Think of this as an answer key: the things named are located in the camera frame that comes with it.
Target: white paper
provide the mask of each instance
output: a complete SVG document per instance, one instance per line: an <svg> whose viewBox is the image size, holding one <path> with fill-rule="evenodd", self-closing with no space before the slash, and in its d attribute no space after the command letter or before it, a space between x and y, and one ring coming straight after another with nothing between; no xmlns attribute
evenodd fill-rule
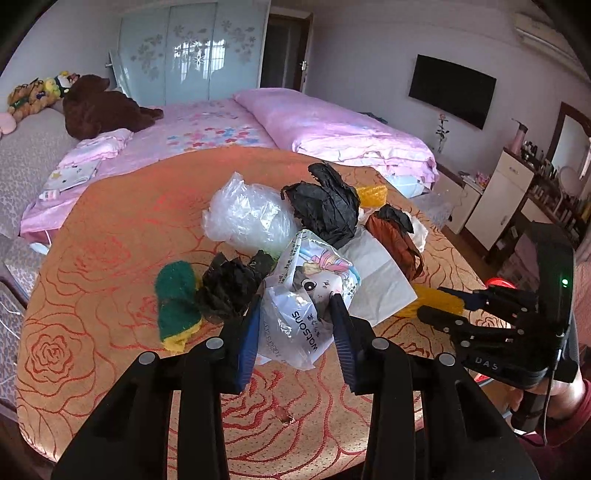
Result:
<svg viewBox="0 0 591 480"><path fill-rule="evenodd" d="M349 306L350 315L373 327L417 299L399 266L365 228L358 226L355 237L339 253L355 265L361 278Z"/></svg>
<svg viewBox="0 0 591 480"><path fill-rule="evenodd" d="M410 218L410 222L412 223L414 230L414 233L409 232L408 236L418 248L418 251L423 253L425 251L425 247L427 246L427 235L429 234L429 230L427 230L427 227L418 221L417 217L412 216L408 212L404 213L406 213Z"/></svg>

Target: television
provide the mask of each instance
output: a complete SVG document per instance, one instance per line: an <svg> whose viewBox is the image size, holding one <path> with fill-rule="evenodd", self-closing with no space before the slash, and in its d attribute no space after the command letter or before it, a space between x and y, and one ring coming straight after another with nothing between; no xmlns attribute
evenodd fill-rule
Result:
<svg viewBox="0 0 591 480"><path fill-rule="evenodd" d="M484 128L496 78L450 61L419 55L409 96Z"/></svg>

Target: dresser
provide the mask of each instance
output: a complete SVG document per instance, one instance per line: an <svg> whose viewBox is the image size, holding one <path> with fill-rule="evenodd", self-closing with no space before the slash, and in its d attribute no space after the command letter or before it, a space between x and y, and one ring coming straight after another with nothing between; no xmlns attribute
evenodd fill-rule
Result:
<svg viewBox="0 0 591 480"><path fill-rule="evenodd" d="M534 172L517 156L503 150L489 184L466 222L466 229L490 250L513 217Z"/></svg>
<svg viewBox="0 0 591 480"><path fill-rule="evenodd" d="M444 202L453 205L453 210L446 222L447 227L456 235L464 228L466 221L478 203L482 194L480 188L469 180L459 177L443 164L438 163L439 180L433 187Z"/></svg>

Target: orange bedspread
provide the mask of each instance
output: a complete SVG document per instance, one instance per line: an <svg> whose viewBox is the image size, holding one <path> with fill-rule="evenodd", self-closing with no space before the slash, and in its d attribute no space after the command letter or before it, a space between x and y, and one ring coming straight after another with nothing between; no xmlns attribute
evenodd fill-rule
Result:
<svg viewBox="0 0 591 480"><path fill-rule="evenodd" d="M215 253L236 255L230 246L207 239L200 227L202 210L230 175L238 171L247 183L280 189L313 181L307 166L314 161L265 148L216 148L105 179L86 190L47 255L22 328L17 407L22 433L33 448L59 459L139 353L167 355L158 338L154 279L172 261L186 260L202 274ZM336 168L353 186L386 184L370 168ZM392 187L388 201L418 215L431 230L419 283L482 287L441 232ZM471 314L470 319L498 325L492 316ZM217 331L204 327L188 348ZM392 317L376 331L418 355L451 350L446 335L418 320ZM334 346L311 371L277 362L257 367L243 395L222 401L234 478L320 479L363 460L371 398L349 392ZM279 420L283 409L294 422ZM421 417L417 397L416 421ZM176 472L177 419L178 398L171 417L169 478Z"/></svg>

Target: notebook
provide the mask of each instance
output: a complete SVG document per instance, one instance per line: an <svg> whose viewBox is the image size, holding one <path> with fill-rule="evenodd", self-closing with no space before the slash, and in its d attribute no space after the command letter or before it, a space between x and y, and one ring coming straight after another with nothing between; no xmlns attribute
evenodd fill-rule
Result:
<svg viewBox="0 0 591 480"><path fill-rule="evenodd" d="M89 181L99 166L100 159L54 170L43 186L44 190L63 192Z"/></svg>

